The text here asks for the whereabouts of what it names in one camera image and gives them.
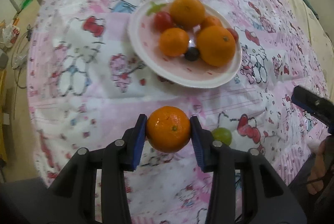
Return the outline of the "person right hand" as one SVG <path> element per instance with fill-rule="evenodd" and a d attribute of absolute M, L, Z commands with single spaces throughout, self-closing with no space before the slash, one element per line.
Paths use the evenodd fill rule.
<path fill-rule="evenodd" d="M 323 180 L 320 180 L 328 168 L 325 167 L 324 156 L 327 145 L 329 141 L 333 139 L 333 136 L 327 136 L 323 141 L 316 139 L 308 139 L 307 145 L 312 153 L 315 154 L 314 165 L 311 168 L 310 176 L 308 177 L 308 182 L 311 182 L 307 185 L 307 190 L 311 195 L 315 195 L 320 192 L 324 187 Z"/>

